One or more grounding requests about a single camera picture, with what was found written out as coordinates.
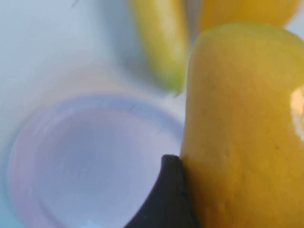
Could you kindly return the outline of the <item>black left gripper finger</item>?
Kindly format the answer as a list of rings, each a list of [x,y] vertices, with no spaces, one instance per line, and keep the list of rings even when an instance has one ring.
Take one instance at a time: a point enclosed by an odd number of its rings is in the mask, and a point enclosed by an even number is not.
[[[157,181],[126,228],[197,228],[183,165],[176,155],[164,155]]]

